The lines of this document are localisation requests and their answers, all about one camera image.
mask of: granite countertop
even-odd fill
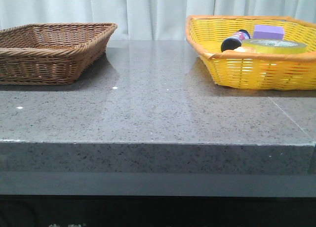
[[[185,41],[112,40],[74,84],[0,101],[2,174],[316,173],[316,91],[217,86]]]

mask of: curtain fold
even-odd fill
[[[115,22],[112,39],[183,40],[188,15],[286,15],[316,23],[315,0],[0,0],[2,29],[47,22]]]

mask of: purple block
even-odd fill
[[[283,39],[284,29],[282,26],[255,25],[252,38]]]

